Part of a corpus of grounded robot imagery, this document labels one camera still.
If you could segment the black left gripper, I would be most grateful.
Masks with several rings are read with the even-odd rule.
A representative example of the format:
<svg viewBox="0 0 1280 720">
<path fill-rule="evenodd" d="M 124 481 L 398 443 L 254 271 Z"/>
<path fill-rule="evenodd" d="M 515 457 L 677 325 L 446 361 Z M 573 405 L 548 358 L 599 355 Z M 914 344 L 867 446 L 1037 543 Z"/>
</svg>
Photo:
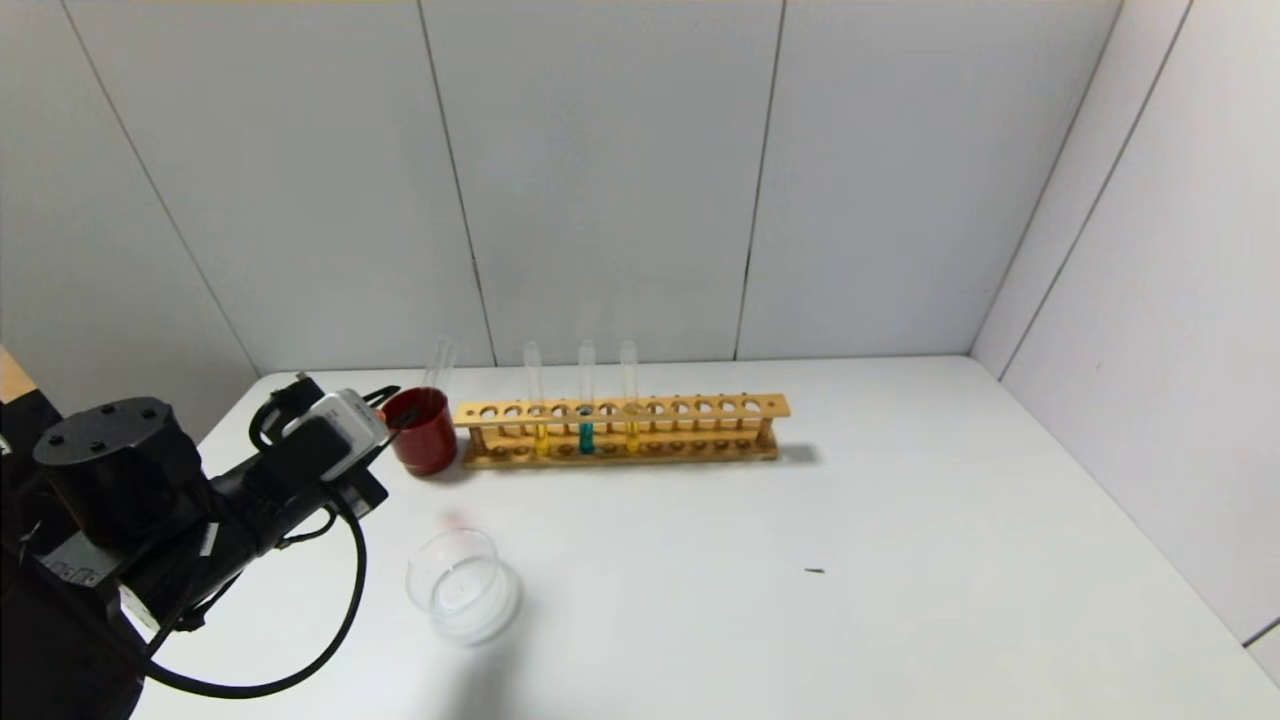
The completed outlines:
<svg viewBox="0 0 1280 720">
<path fill-rule="evenodd" d="M 399 392 L 399 386 L 364 396 L 319 386 L 271 392 L 250 420 L 255 454 L 212 480 L 211 552 L 265 553 L 293 544 L 291 532 L 312 512 L 337 512 L 337 498 L 356 518 L 385 501 L 369 466 L 419 414 L 380 409 L 379 418 L 376 409 Z"/>
</svg>

